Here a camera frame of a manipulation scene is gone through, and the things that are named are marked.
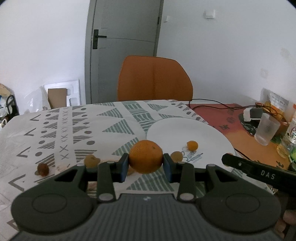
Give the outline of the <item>right hand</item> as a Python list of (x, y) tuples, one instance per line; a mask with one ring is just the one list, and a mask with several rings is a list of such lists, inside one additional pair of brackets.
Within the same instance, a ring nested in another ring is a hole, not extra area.
[(283, 214), (282, 218), (279, 218), (275, 227), (274, 231), (277, 235), (279, 235), (282, 239), (285, 238), (284, 230), (286, 229), (287, 225), (295, 226), (296, 223), (296, 212), (295, 210), (286, 210)]

